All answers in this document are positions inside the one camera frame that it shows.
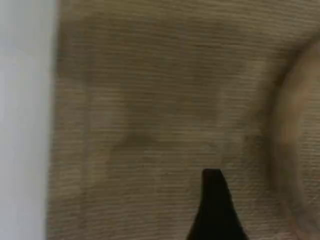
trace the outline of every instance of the white surface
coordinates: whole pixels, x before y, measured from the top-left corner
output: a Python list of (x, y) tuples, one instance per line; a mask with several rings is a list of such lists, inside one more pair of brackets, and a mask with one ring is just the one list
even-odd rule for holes
[(0, 240), (44, 240), (56, 1), (0, 0)]

